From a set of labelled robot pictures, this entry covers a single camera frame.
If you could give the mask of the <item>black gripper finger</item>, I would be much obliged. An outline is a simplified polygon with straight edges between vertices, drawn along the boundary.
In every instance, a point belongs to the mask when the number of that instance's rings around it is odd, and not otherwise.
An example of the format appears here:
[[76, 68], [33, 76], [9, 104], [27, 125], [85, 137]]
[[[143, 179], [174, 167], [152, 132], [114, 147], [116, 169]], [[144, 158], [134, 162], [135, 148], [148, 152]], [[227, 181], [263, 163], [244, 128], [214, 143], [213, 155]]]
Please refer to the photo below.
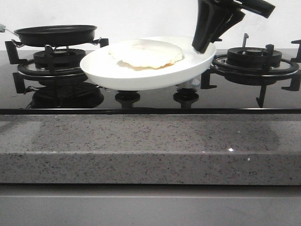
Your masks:
[[241, 10], [235, 10], [231, 12], [229, 16], [226, 16], [226, 19], [214, 33], [213, 37], [211, 38], [211, 42], [220, 41], [220, 36], [223, 35], [228, 29], [242, 21], [244, 17], [245, 13], [243, 13]]
[[192, 47], [204, 53], [210, 43], [218, 40], [230, 27], [233, 16], [231, 0], [199, 0], [198, 19]]

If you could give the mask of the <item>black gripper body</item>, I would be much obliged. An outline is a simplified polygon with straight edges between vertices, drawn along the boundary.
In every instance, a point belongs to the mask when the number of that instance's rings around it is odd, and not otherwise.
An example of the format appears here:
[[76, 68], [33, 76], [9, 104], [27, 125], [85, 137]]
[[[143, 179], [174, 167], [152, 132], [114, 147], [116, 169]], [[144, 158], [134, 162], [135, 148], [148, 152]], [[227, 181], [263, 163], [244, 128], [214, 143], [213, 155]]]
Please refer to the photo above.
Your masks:
[[236, 6], [236, 9], [233, 11], [234, 14], [237, 14], [241, 9], [248, 10], [264, 18], [269, 18], [275, 6], [264, 1], [264, 0], [239, 0], [239, 5]]

